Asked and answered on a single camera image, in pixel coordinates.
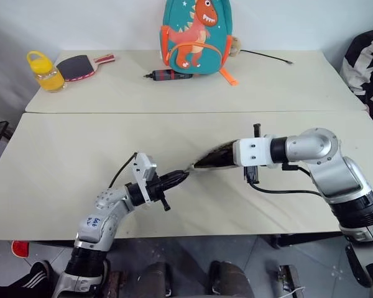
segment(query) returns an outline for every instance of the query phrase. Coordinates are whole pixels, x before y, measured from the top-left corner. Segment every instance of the teal backpack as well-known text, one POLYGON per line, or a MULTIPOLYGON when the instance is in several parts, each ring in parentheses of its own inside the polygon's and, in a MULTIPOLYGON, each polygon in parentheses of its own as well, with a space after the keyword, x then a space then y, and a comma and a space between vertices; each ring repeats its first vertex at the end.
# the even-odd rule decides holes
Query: teal backpack
POLYGON ((215 73, 222 70, 231 44, 229 0, 167 0, 160 31, 167 66, 180 73, 215 73))

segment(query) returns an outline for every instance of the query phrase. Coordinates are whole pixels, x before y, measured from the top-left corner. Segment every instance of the dinosaur print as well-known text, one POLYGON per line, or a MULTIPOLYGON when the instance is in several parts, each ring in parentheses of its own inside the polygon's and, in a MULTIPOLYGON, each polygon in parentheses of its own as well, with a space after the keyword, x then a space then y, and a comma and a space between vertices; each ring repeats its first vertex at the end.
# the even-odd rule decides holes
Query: dinosaur print
MULTIPOLYGON (((193 22, 188 22, 188 26, 184 27, 184 31, 180 28, 177 32, 170 28, 168 33, 169 39, 176 43, 198 42, 205 43, 206 39, 210 38, 210 33, 207 27, 212 27, 217 24, 218 16, 214 9, 212 0, 195 0, 195 5, 192 6, 194 12, 190 12, 193 22)), ((199 58, 202 55, 203 47, 196 45, 184 45, 178 48, 176 64, 178 67, 187 69, 192 64, 195 67, 200 67, 199 58), (192 61, 189 62, 187 55, 192 53, 192 61)))

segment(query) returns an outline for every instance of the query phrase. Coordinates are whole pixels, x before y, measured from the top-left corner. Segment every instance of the gray floor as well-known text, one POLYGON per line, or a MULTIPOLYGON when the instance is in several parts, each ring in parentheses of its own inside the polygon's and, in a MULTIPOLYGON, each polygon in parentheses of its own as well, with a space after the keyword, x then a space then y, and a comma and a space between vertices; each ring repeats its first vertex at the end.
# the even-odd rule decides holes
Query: gray floor
MULTIPOLYGON (((168 262, 180 296, 202 294, 211 261, 221 260, 245 270, 257 298, 283 294, 272 278, 280 264, 296 266, 307 298, 366 298, 369 291, 355 281, 344 254, 345 244, 340 237, 275 250, 254 235, 129 239, 118 240, 109 259, 113 270, 129 271, 131 281, 148 264, 168 262)), ((20 259, 11 253, 10 242, 0 241, 0 286, 23 276, 37 260, 50 261, 59 273, 70 253, 70 248, 31 243, 29 257, 20 259)))

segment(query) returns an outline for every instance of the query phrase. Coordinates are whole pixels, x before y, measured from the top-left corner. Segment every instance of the table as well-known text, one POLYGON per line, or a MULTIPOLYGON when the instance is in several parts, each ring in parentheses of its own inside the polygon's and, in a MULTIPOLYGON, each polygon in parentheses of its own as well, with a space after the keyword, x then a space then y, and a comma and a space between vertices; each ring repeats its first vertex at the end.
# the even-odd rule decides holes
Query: table
MULTIPOLYGON (((373 122, 364 111, 211 114, 24 114, 0 159, 0 239, 74 239, 134 151, 154 157, 158 174, 186 168, 206 150, 262 133, 298 135, 326 127, 342 140, 373 187, 373 122)), ((133 181, 131 170, 118 186, 133 181)), ((300 172, 260 168, 261 187, 310 189, 300 172)), ((138 207, 117 237, 308 233, 338 230, 328 205, 312 195, 270 195, 244 182, 242 168, 192 174, 160 203, 138 207)))
POLYGON ((239 80, 232 87, 219 74, 179 81, 143 78, 164 69, 158 51, 63 51, 58 58, 114 52, 117 61, 91 78, 68 83, 66 90, 39 90, 26 107, 34 113, 204 113, 256 111, 363 110, 334 68, 318 51, 265 51, 282 61, 241 53, 228 58, 227 70, 239 80))

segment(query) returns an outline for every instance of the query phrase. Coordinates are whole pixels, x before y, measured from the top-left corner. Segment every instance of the black tool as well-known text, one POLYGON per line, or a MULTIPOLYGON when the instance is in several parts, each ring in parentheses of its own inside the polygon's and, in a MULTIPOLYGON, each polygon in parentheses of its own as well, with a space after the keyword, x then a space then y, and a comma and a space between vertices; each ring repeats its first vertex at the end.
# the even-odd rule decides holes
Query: black tool
POLYGON ((171 79, 190 79, 192 76, 192 74, 177 73, 174 70, 153 70, 152 73, 144 77, 154 79, 154 81, 168 81, 171 79))

